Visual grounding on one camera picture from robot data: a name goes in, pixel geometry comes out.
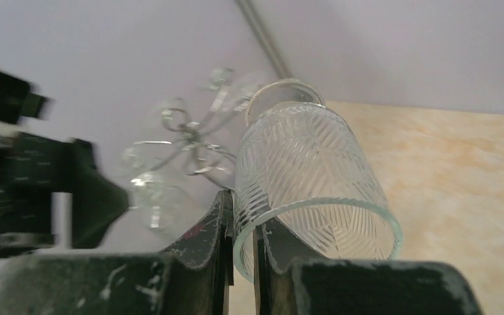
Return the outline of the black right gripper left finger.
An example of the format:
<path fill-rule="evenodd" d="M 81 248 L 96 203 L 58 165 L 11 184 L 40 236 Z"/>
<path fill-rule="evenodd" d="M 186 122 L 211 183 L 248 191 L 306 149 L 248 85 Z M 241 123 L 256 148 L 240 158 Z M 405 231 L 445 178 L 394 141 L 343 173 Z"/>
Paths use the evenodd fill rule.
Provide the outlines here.
<path fill-rule="evenodd" d="M 0 314 L 227 314 L 233 198 L 155 253 L 31 255 L 0 270 Z"/>

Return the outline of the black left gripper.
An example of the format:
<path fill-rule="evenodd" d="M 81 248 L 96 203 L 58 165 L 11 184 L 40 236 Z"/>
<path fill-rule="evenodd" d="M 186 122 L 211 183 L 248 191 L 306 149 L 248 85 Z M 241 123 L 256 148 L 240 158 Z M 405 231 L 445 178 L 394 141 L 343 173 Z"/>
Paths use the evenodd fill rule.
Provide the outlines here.
<path fill-rule="evenodd" d="M 70 246 L 98 247 L 128 209 L 127 192 L 99 170 L 93 145 L 28 132 L 48 98 L 29 81 L 0 71 L 0 259 L 56 245 L 53 196 L 70 195 Z"/>

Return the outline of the cut pattern stemmed glass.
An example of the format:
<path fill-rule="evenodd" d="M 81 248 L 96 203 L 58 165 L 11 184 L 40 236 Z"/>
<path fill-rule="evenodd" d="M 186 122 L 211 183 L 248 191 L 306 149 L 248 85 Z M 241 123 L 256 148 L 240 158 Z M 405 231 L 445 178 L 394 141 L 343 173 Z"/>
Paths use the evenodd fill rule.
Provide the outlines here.
<path fill-rule="evenodd" d="M 280 223 L 330 259 L 395 259 L 403 232 L 350 125 L 298 79 L 261 87 L 236 156 L 234 264 L 253 280 L 253 231 Z"/>

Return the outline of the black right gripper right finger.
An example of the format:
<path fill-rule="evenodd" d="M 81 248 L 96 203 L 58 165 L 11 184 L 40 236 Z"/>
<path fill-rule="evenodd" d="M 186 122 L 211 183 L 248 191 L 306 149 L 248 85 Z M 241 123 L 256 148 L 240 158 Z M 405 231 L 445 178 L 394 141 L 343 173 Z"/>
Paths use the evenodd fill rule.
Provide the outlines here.
<path fill-rule="evenodd" d="M 258 314 L 481 314 L 465 277 L 431 261 L 328 259 L 276 219 L 253 233 Z"/>

